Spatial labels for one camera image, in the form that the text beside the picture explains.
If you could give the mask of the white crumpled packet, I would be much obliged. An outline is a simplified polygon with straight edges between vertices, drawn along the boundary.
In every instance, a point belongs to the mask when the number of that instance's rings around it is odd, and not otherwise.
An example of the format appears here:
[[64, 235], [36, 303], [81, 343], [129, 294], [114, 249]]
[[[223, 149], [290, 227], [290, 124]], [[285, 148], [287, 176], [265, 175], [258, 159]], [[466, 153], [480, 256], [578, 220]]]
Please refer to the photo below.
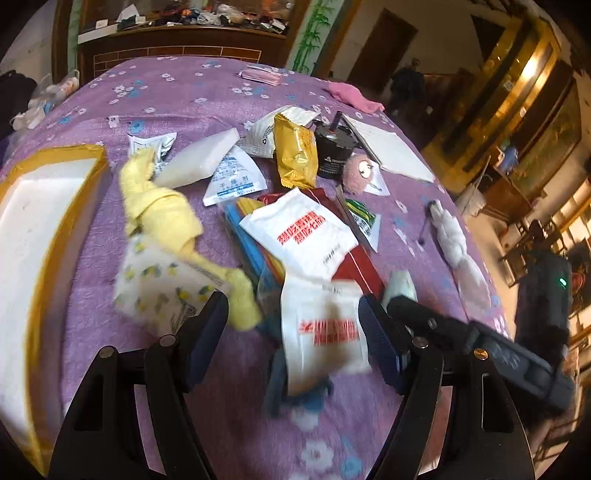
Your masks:
[[154, 174], [158, 175], [166, 165], [166, 158], [171, 150], [177, 133], [166, 133], [150, 138], [140, 138], [127, 135], [129, 140], [129, 155], [135, 155], [139, 150], [152, 149], [154, 152]]

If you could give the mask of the gold foil snack bag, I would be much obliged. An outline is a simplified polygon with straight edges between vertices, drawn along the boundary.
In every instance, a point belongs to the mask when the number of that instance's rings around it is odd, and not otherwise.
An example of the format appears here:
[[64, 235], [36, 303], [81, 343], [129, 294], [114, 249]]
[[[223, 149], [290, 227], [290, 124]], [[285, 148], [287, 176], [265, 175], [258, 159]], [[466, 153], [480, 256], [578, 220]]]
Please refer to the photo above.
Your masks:
[[288, 189], [314, 189], [318, 174], [315, 134], [283, 114], [277, 114], [274, 117], [273, 138], [280, 184]]

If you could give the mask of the white lined notepad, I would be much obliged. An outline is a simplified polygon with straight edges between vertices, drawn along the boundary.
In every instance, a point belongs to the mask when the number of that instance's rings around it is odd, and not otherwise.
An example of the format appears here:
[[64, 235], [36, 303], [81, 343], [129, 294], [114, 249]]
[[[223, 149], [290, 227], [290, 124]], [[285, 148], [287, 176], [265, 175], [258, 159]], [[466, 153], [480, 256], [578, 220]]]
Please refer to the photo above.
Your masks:
[[342, 121], [356, 136], [370, 159], [383, 170], [418, 181], [435, 182], [433, 172], [395, 132], [367, 125], [347, 115], [342, 115]]

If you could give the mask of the white sachet red text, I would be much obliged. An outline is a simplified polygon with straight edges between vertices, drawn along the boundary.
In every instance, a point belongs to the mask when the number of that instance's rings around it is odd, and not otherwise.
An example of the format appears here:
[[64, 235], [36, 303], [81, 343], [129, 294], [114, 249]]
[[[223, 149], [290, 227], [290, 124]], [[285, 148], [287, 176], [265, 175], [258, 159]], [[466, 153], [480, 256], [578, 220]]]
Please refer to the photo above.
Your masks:
[[304, 394], [332, 374], [370, 371], [359, 318], [362, 296], [352, 280], [332, 282], [287, 273], [280, 318], [288, 395]]
[[239, 226], [287, 270], [322, 280], [332, 279], [358, 246], [346, 223], [297, 188], [246, 215]]

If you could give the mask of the pink tissue pack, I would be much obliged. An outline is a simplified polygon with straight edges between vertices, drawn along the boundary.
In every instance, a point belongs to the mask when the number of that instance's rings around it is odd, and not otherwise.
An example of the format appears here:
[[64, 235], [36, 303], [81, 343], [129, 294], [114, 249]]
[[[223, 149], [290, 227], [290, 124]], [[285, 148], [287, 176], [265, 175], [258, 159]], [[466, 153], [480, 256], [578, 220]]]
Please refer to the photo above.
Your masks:
[[276, 87], [287, 79], [288, 74], [274, 67], [246, 65], [238, 72], [238, 76], [246, 81]]

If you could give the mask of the white blue text sachet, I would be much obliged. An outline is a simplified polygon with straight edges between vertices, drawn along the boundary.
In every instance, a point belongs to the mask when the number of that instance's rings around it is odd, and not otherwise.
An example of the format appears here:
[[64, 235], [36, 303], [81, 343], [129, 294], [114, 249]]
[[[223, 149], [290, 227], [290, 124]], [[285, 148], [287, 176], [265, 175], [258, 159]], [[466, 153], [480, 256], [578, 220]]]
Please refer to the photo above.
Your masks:
[[238, 146], [225, 154], [211, 177], [202, 203], [205, 207], [267, 189], [256, 162]]

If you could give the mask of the wooden cabinet with mirror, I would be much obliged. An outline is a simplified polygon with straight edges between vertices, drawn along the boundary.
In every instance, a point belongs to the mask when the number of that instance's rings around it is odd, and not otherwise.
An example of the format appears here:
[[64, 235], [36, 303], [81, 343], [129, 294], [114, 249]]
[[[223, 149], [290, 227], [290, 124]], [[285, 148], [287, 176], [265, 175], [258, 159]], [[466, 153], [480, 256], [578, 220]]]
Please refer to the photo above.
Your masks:
[[201, 56], [287, 65], [308, 1], [58, 1], [52, 31], [55, 80], [81, 84], [148, 56]]

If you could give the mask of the white lemon print pouch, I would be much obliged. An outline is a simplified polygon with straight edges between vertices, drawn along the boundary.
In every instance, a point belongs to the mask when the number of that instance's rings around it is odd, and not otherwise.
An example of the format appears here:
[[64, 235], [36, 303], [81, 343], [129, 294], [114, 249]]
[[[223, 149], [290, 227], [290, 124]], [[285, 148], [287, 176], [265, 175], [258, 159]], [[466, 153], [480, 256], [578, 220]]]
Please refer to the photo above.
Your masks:
[[231, 286], [162, 250], [149, 236], [136, 234], [126, 244], [113, 303], [117, 312], [162, 336], [176, 333], [215, 291], [228, 295]]

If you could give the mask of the pink towel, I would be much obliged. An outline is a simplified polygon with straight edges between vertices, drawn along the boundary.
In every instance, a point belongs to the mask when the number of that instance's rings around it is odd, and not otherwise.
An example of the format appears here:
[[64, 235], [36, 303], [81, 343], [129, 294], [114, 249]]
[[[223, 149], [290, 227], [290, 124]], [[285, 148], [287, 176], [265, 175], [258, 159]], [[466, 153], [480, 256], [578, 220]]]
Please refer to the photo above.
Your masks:
[[372, 101], [353, 85], [342, 82], [328, 82], [328, 91], [335, 99], [354, 107], [356, 110], [367, 114], [384, 112], [384, 105], [380, 102]]

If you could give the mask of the white box yellow tape rim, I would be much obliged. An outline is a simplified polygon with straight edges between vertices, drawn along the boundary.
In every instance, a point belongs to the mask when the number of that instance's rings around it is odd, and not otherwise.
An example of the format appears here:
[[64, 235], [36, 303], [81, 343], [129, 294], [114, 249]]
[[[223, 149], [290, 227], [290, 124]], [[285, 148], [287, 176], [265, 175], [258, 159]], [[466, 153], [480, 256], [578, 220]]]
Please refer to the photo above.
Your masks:
[[40, 150], [1, 182], [1, 424], [40, 474], [63, 421], [71, 285], [111, 180], [104, 147], [84, 144]]

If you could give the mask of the white foam block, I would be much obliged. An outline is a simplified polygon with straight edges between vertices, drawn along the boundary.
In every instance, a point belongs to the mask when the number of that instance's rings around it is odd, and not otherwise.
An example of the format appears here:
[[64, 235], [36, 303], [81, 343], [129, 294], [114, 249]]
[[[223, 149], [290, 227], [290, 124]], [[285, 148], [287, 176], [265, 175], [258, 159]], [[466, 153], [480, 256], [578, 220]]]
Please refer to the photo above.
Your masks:
[[166, 164], [153, 183], [176, 189], [211, 177], [238, 140], [238, 130], [231, 128], [189, 144]]

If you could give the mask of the green white medicine sachet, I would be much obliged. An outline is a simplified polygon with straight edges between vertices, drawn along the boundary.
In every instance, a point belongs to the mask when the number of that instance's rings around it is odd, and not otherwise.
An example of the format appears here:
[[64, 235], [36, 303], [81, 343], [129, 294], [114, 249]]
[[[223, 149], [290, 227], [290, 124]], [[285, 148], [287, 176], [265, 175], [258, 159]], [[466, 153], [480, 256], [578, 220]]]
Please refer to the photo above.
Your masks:
[[373, 213], [360, 201], [346, 199], [346, 207], [352, 214], [356, 226], [367, 240], [374, 252], [379, 251], [381, 215]]

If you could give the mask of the pink plush badge toy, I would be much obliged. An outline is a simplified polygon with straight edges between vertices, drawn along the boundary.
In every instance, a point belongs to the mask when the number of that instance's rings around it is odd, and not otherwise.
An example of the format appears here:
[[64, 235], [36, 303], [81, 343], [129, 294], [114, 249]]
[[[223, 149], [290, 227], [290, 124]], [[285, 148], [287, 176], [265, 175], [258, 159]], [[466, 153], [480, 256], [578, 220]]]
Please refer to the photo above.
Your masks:
[[342, 186], [354, 195], [363, 193], [373, 178], [374, 166], [367, 155], [353, 155], [342, 168]]

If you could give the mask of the yellow knotted cloth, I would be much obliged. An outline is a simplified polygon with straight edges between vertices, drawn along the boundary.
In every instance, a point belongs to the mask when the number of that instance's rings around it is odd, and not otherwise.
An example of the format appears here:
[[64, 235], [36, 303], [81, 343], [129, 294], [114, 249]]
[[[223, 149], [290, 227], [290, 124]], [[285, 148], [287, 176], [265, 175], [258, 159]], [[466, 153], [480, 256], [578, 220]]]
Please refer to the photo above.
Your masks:
[[120, 170], [126, 235], [145, 233], [164, 250], [228, 282], [231, 326], [238, 331], [255, 328], [262, 322], [263, 313], [256, 303], [252, 281], [242, 269], [218, 265], [195, 250], [197, 237], [204, 233], [204, 226], [183, 194], [158, 187], [151, 181], [154, 157], [153, 149], [140, 149]]

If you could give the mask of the red packet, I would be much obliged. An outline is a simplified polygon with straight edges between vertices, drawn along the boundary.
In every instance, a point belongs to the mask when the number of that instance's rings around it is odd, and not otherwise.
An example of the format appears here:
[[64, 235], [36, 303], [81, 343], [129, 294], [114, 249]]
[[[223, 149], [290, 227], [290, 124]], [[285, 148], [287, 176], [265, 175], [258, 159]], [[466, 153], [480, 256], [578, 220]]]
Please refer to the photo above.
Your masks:
[[[321, 203], [322, 206], [327, 207], [332, 211], [332, 213], [337, 215], [339, 219], [342, 220], [342, 222], [346, 223], [344, 219], [342, 219], [342, 216], [339, 215], [338, 209], [335, 207], [335, 202], [329, 199], [322, 188], [301, 190], [301, 192], [303, 192], [309, 198], [314, 199], [318, 203]], [[273, 202], [267, 203], [266, 205], [273, 204], [283, 195], [276, 197]], [[377, 296], [381, 295], [385, 289], [383, 280], [381, 279], [368, 254], [363, 251], [359, 241], [358, 246], [346, 254], [345, 260], [342, 261], [339, 269], [337, 272], [335, 272], [335, 275], [333, 275], [332, 279], [330, 280], [353, 280], [360, 286], [363, 293], [373, 293]]]

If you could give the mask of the clear plastic bag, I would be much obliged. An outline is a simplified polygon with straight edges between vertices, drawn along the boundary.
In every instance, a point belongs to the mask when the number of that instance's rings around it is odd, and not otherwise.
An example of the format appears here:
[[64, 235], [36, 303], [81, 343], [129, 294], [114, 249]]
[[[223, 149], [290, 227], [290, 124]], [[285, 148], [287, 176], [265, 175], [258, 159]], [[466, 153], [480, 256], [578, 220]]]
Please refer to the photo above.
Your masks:
[[57, 106], [61, 105], [80, 87], [80, 72], [70, 71], [59, 83], [50, 84], [46, 75], [37, 86], [24, 113], [15, 115], [10, 125], [15, 131], [32, 130]]

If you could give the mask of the person in dark clothes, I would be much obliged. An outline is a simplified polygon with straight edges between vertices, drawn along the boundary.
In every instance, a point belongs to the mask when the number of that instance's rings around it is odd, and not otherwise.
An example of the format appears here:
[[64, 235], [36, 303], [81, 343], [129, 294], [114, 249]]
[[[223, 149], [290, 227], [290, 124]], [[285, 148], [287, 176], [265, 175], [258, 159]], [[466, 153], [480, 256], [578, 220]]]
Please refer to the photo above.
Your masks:
[[391, 77], [390, 116], [397, 116], [411, 100], [423, 94], [425, 78], [418, 70], [419, 66], [420, 60], [414, 57], [409, 65], [397, 70]]

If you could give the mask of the black motor with gear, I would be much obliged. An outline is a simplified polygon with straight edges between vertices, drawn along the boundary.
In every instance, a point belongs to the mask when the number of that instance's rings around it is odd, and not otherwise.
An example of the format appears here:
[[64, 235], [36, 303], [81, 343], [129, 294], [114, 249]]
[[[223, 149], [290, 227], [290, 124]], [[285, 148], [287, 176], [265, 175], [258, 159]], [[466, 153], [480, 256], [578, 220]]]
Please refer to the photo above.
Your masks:
[[318, 152], [318, 176], [341, 179], [346, 161], [358, 145], [356, 136], [342, 119], [342, 111], [335, 113], [332, 122], [315, 121], [315, 144]]

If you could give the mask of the white packet behind gold bag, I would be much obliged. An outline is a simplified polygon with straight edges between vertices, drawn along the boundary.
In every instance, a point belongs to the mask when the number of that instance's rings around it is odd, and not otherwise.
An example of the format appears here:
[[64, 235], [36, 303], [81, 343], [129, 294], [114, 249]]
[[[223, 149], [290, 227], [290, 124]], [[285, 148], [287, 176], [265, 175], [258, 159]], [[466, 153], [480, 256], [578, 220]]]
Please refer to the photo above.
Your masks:
[[272, 159], [276, 151], [273, 133], [276, 115], [283, 115], [298, 126], [307, 126], [318, 117], [318, 112], [294, 105], [277, 108], [254, 122], [245, 136], [238, 141], [238, 146], [252, 157]]

